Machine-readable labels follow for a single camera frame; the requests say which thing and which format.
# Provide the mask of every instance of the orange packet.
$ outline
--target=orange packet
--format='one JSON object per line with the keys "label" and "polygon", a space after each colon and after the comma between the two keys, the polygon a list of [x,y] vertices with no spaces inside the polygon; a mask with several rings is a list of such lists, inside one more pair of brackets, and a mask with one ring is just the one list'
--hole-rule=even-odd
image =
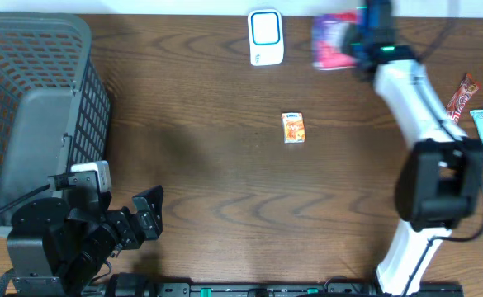
{"label": "orange packet", "polygon": [[282,114],[285,143],[294,144],[305,141],[304,118],[301,112],[288,112]]}

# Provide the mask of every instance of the wood grain surface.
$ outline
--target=wood grain surface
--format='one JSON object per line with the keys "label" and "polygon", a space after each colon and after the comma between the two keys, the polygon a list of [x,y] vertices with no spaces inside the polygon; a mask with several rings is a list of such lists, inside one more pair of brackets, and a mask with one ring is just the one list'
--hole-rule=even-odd
{"label": "wood grain surface", "polygon": [[[159,241],[111,260],[114,272],[194,282],[322,282],[366,278],[385,256],[398,216],[396,178],[407,155],[372,86],[352,70],[311,66],[311,18],[285,17],[282,64],[249,63],[239,16],[83,16],[92,60],[111,93],[107,145],[112,208],[164,186]],[[399,19],[416,51],[444,19]],[[426,61],[447,104],[464,73],[482,88],[462,114],[483,108],[483,20],[460,20]],[[281,113],[304,115],[306,142],[284,144]],[[482,211],[456,235],[479,224]],[[0,275],[11,264],[0,238]],[[459,281],[483,296],[483,238],[444,243],[427,281]]]}

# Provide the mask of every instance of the green connector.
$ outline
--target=green connector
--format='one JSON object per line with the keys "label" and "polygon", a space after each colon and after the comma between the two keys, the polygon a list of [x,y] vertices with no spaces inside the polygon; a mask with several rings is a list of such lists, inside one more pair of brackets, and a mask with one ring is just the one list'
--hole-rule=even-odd
{"label": "green connector", "polygon": [[201,289],[201,297],[211,297],[211,289]]}

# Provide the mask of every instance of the white wall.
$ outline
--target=white wall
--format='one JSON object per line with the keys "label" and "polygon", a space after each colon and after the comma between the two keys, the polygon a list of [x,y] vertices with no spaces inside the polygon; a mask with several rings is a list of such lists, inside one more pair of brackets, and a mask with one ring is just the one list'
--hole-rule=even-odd
{"label": "white wall", "polygon": [[[459,5],[455,17],[483,17],[483,0],[393,2],[401,17],[454,17],[448,12],[450,2]],[[247,15],[254,8],[274,7],[287,16],[312,16],[360,4],[362,0],[0,0],[0,11]]]}

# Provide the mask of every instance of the red snack bar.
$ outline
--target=red snack bar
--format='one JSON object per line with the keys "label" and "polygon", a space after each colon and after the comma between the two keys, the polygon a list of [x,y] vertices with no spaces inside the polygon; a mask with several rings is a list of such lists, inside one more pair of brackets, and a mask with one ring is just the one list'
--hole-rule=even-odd
{"label": "red snack bar", "polygon": [[466,103],[471,100],[472,95],[476,94],[479,89],[480,84],[472,79],[470,73],[467,73],[457,89],[457,92],[447,105],[447,115],[449,118],[454,120],[456,124],[459,121],[460,115],[462,114],[463,107],[465,107]]}

